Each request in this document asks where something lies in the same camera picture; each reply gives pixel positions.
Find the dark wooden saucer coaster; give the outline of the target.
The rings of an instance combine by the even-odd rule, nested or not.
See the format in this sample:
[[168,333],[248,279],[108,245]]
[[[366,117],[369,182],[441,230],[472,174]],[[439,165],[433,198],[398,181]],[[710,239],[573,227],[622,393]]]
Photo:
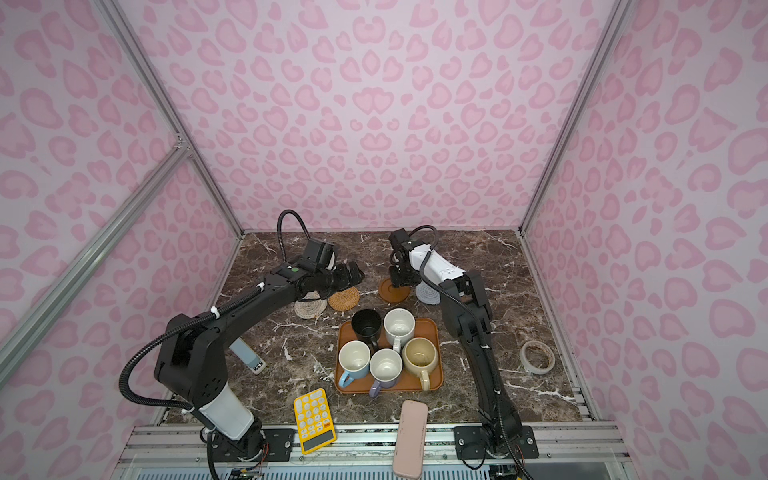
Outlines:
[[410,293],[411,288],[409,286],[395,287],[389,278],[384,279],[378,287],[380,298],[389,304],[399,304],[405,301]]

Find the tan rattan coaster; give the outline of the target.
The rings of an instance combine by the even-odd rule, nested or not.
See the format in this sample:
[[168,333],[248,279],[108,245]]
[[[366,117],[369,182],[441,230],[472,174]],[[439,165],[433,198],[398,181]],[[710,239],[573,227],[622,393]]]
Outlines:
[[337,312],[346,312],[359,304],[360,293],[356,287],[334,293],[328,298],[328,305]]

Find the light blue woven coaster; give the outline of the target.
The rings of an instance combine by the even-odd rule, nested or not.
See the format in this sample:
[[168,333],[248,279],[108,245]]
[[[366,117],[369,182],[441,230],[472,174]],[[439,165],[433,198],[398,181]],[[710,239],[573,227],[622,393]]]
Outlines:
[[439,292],[425,282],[421,282],[415,287],[415,293],[417,299],[425,305],[439,305],[441,302]]

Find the white speckled mug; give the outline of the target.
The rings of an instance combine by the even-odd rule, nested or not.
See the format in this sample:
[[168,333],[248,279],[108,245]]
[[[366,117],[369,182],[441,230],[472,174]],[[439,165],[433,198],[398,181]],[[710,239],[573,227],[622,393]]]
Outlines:
[[414,337],[415,317],[404,308],[394,308],[384,317],[383,326],[387,341],[391,348],[400,353],[404,346]]

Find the white woven coaster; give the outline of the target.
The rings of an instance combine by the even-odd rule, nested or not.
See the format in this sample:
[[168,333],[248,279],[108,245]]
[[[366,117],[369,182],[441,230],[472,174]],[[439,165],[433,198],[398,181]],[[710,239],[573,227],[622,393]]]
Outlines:
[[321,299],[315,293],[308,294],[305,298],[294,303],[295,314],[305,320],[318,318],[327,308],[326,299]]

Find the black mug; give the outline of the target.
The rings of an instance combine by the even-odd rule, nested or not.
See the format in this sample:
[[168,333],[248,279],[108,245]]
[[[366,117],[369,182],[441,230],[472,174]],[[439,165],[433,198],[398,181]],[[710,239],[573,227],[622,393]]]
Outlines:
[[359,310],[353,315],[351,325],[359,341],[364,342],[373,351],[377,351],[379,349],[382,318],[376,310]]

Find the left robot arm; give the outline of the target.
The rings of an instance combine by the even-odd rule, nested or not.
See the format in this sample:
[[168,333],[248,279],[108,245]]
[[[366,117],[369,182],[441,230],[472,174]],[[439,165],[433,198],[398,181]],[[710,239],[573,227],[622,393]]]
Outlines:
[[225,437],[252,437],[254,415],[231,390],[226,351],[249,329],[275,311],[311,292],[328,297],[362,282],[357,263],[304,268],[284,263],[272,269],[250,292],[211,311],[190,318],[184,314],[168,324],[169,338],[160,345],[155,378],[187,402],[183,407]]

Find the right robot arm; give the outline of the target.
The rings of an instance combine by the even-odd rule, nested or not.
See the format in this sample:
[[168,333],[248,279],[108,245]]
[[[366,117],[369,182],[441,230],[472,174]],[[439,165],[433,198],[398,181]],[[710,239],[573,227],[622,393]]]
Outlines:
[[505,391],[492,349],[492,309],[481,273],[455,266],[438,254],[437,229],[432,225],[410,232],[398,229],[389,235],[389,241],[392,284],[424,283],[438,293],[443,323],[467,357],[481,423],[489,437],[488,450],[495,455],[511,452],[522,422]]

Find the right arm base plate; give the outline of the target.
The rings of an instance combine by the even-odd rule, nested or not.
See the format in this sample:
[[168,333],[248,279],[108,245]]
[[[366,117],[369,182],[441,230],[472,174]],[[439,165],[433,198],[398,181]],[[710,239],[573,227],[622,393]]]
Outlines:
[[[505,459],[509,450],[502,437],[498,442],[491,442],[488,429],[483,426],[456,426],[453,428],[455,452],[460,460],[482,460],[490,458]],[[530,426],[523,426],[521,432],[510,439],[513,452],[521,460],[539,457],[534,431]]]

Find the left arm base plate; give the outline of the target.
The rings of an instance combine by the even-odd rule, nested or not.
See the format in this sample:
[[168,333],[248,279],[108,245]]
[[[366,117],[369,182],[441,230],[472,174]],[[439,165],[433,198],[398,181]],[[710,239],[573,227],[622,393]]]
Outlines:
[[287,462],[294,435],[290,428],[261,428],[258,432],[248,431],[240,440],[232,440],[215,431],[208,458],[214,463]]

